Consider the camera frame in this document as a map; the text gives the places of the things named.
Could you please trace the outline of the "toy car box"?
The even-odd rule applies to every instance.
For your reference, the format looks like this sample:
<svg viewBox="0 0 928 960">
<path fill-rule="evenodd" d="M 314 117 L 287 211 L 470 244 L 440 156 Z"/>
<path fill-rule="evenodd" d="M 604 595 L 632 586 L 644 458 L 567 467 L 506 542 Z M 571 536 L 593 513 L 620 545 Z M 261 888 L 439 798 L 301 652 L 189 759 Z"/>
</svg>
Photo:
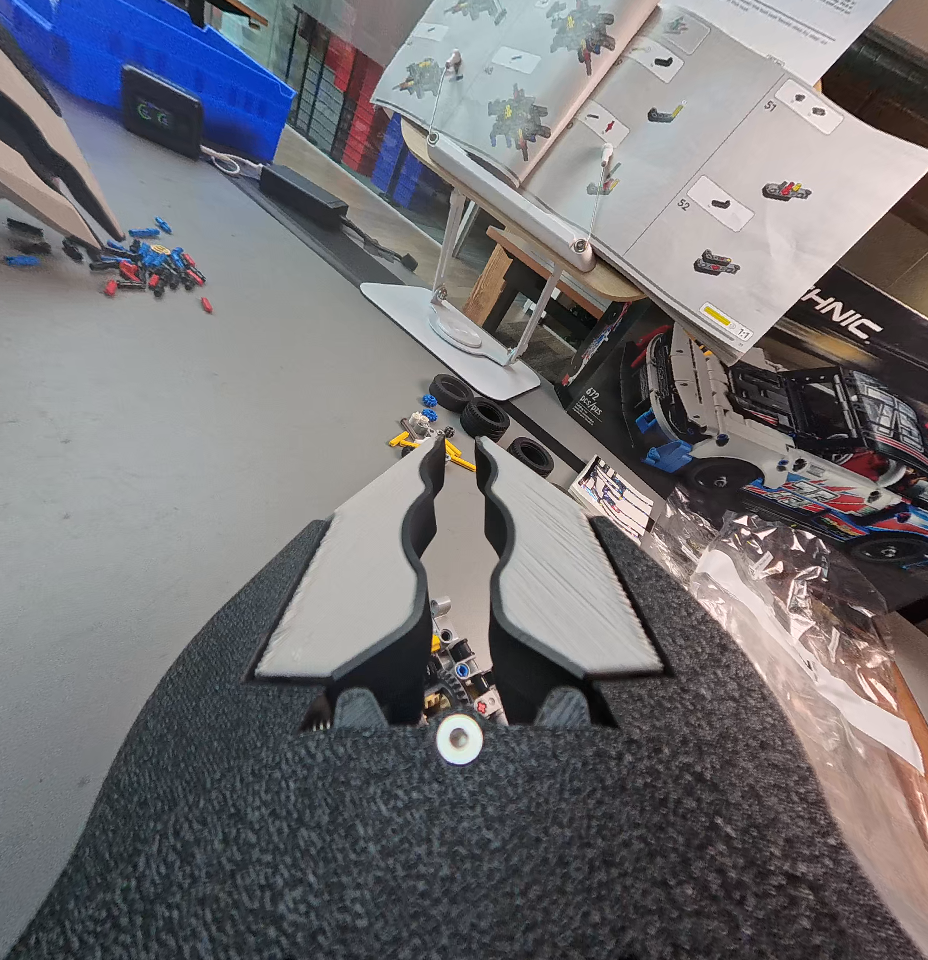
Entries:
<svg viewBox="0 0 928 960">
<path fill-rule="evenodd" d="M 901 299 L 833 268 L 734 363 L 615 305 L 555 391 L 659 497 L 816 535 L 890 609 L 928 602 L 928 316 Z"/>
</svg>

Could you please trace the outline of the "pile of small connector pins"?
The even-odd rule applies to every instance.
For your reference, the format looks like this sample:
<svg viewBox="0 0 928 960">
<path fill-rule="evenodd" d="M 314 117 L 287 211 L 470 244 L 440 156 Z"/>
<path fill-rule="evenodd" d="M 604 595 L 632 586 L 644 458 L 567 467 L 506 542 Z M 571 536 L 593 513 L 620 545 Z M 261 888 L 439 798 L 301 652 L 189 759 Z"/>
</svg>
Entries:
<svg viewBox="0 0 928 960">
<path fill-rule="evenodd" d="M 182 246 L 162 243 L 172 234 L 163 218 L 155 218 L 152 226 L 131 229 L 128 240 L 109 240 L 101 248 L 70 236 L 51 242 L 43 228 L 18 218 L 6 218 L 5 227 L 11 251 L 2 259 L 10 268 L 34 272 L 50 266 L 51 258 L 60 254 L 85 268 L 108 300 L 141 294 L 159 302 L 169 293 L 197 292 L 201 310 L 207 315 L 214 313 L 205 293 L 206 275 L 194 257 Z"/>
</svg>

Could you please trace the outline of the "wooden table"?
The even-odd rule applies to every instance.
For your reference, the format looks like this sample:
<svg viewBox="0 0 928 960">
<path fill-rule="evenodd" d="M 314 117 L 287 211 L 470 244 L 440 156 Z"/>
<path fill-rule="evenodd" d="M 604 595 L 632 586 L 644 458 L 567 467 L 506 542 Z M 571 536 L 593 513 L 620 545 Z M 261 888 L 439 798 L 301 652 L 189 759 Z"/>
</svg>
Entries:
<svg viewBox="0 0 928 960">
<path fill-rule="evenodd" d="M 536 306 L 535 298 L 544 291 L 551 269 L 521 246 L 519 237 L 511 231 L 491 225 L 486 234 L 494 241 L 494 250 L 468 295 L 463 313 L 494 333 L 518 299 Z M 580 291 L 564 273 L 556 281 L 541 325 L 579 345 L 605 318 L 610 306 Z"/>
</svg>

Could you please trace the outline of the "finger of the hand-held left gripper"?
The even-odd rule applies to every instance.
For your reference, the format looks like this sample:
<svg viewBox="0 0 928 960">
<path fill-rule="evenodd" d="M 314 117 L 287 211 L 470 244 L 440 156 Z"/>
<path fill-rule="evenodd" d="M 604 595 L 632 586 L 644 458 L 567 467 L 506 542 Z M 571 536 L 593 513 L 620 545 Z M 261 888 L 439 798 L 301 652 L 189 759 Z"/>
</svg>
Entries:
<svg viewBox="0 0 928 960">
<path fill-rule="evenodd" d="M 47 108 L 63 120 L 59 104 L 30 59 L 0 19 L 0 105 L 14 105 L 37 119 Z M 114 241 L 122 241 L 125 232 L 105 198 L 105 233 Z"/>
<path fill-rule="evenodd" d="M 101 250 L 105 195 L 66 121 L 0 104 L 0 199 L 88 250 Z"/>
</svg>

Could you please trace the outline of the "black power station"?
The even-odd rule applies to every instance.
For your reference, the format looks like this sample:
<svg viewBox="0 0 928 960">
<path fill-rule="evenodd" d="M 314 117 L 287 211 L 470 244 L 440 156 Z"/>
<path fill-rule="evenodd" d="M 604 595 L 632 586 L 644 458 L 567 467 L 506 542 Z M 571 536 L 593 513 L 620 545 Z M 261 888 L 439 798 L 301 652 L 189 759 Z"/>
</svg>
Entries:
<svg viewBox="0 0 928 960">
<path fill-rule="evenodd" d="M 197 161 L 202 156 L 204 105 L 191 92 L 138 66 L 120 71 L 125 129 L 160 147 Z"/>
</svg>

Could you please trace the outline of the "instruction booklet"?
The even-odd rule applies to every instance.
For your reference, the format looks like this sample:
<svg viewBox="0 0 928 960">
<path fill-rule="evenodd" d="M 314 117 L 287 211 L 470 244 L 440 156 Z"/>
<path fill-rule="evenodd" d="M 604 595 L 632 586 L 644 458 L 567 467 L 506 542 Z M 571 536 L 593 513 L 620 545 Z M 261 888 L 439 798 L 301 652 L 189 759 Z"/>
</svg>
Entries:
<svg viewBox="0 0 928 960">
<path fill-rule="evenodd" d="M 433 2 L 371 101 L 545 252 L 612 264 L 731 363 L 928 172 L 657 2 Z"/>
</svg>

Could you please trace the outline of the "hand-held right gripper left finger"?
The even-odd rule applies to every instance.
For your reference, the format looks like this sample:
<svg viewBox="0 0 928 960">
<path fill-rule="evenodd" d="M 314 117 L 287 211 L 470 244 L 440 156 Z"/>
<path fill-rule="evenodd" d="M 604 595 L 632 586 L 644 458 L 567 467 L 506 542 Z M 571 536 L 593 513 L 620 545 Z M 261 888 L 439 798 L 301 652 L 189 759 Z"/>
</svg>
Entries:
<svg viewBox="0 0 928 960">
<path fill-rule="evenodd" d="M 255 683 L 319 688 L 333 713 L 367 690 L 391 725 L 419 724 L 434 633 L 422 558 L 445 474 L 445 438 L 425 440 L 321 524 L 254 654 Z"/>
</svg>

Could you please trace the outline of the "black toy tire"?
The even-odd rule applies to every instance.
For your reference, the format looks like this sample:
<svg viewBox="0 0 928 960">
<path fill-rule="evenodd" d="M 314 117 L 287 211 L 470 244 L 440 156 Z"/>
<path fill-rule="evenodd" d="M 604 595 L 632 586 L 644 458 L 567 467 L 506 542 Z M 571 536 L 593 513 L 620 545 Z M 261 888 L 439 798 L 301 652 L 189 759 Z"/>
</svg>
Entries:
<svg viewBox="0 0 928 960">
<path fill-rule="evenodd" d="M 550 477 L 554 471 L 553 455 L 534 438 L 514 438 L 507 446 L 507 452 L 542 478 Z"/>
<path fill-rule="evenodd" d="M 510 416 L 493 400 L 476 396 L 468 401 L 459 414 L 461 429 L 471 438 L 486 437 L 499 442 L 510 427 Z"/>
<path fill-rule="evenodd" d="M 436 404 L 453 414 L 460 414 L 476 395 L 473 389 L 458 377 L 440 373 L 432 379 L 427 394 Z"/>
</svg>

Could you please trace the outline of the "black power adapter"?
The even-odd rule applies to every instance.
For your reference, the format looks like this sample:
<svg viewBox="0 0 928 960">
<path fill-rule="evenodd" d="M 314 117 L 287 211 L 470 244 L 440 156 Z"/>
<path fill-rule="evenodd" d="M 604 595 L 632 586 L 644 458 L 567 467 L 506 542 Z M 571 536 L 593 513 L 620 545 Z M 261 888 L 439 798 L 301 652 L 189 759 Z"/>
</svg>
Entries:
<svg viewBox="0 0 928 960">
<path fill-rule="evenodd" d="M 315 221 L 340 220 L 349 211 L 346 201 L 285 165 L 264 165 L 258 183 L 264 196 Z"/>
</svg>

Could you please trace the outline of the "silver book stand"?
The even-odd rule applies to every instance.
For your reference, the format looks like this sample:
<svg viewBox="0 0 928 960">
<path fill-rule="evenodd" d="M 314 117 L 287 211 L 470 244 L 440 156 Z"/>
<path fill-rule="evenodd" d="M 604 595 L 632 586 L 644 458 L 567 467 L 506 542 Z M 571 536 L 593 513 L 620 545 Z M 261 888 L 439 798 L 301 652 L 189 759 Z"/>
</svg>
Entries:
<svg viewBox="0 0 928 960">
<path fill-rule="evenodd" d="M 454 373 L 494 400 L 535 389 L 522 360 L 554 288 L 568 271 L 599 263 L 593 239 L 602 187 L 614 165 L 614 117 L 594 98 L 618 56 L 553 50 L 547 30 L 517 33 L 489 22 L 470 30 L 431 13 L 402 44 L 374 90 L 422 137 L 422 162 L 450 185 L 449 210 L 430 292 L 362 292 Z M 447 273 L 466 203 L 523 234 L 542 257 L 542 297 L 516 346 L 501 344 L 448 298 Z"/>
</svg>

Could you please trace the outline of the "sticker sheet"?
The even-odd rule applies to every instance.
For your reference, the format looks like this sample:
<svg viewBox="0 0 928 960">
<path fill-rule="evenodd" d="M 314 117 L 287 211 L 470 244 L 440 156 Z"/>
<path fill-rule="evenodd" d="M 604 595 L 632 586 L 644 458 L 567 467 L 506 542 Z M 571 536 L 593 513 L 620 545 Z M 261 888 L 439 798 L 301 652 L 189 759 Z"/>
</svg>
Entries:
<svg viewBox="0 0 928 960">
<path fill-rule="evenodd" d="M 599 455 L 585 463 L 567 492 L 588 516 L 604 517 L 637 545 L 650 530 L 653 499 Z"/>
</svg>

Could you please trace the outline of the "grey brick model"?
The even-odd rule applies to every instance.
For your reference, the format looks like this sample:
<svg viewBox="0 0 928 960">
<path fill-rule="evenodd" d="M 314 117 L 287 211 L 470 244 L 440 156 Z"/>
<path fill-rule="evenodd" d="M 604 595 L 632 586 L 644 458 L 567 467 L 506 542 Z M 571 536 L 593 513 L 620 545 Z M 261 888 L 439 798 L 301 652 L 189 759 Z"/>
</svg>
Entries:
<svg viewBox="0 0 928 960">
<path fill-rule="evenodd" d="M 422 723 L 448 711 L 472 708 L 498 725 L 507 718 L 493 669 L 476 655 L 450 619 L 449 597 L 430 599 L 431 652 L 424 674 Z"/>
</svg>

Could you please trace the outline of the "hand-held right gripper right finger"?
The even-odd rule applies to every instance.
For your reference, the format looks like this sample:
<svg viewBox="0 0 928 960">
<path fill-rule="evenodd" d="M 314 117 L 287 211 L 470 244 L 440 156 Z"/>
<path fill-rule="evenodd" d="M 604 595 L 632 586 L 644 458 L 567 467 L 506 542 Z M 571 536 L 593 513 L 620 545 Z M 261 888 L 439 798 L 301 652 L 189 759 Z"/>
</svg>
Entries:
<svg viewBox="0 0 928 960">
<path fill-rule="evenodd" d="M 614 727 L 606 683 L 666 676 L 666 656 L 572 496 L 493 441 L 474 443 L 490 579 L 489 647 L 507 722 L 530 726 L 554 691 Z"/>
</svg>

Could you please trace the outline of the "small yellow grey brick assembly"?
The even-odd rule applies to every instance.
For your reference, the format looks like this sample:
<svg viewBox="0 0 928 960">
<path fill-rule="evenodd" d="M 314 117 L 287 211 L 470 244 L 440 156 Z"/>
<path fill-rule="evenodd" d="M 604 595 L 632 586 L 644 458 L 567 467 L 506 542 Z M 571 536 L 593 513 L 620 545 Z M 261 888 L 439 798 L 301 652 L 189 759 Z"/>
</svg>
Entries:
<svg viewBox="0 0 928 960">
<path fill-rule="evenodd" d="M 431 439 L 444 439 L 446 461 L 471 473 L 477 471 L 458 446 L 455 426 L 441 419 L 437 398 L 426 393 L 422 398 L 422 407 L 399 421 L 398 435 L 387 441 L 391 450 L 397 450 L 401 456 L 416 450 L 422 442 Z"/>
</svg>

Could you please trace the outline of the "clear plastic bag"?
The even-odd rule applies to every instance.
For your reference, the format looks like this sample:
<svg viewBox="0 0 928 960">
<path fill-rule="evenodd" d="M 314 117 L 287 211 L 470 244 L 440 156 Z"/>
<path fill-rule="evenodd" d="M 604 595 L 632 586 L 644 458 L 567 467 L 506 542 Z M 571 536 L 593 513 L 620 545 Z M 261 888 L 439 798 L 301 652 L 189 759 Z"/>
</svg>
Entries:
<svg viewBox="0 0 928 960">
<path fill-rule="evenodd" d="M 928 726 L 876 588 L 821 539 L 676 490 L 645 549 L 735 640 L 794 727 L 851 852 L 928 958 Z"/>
</svg>

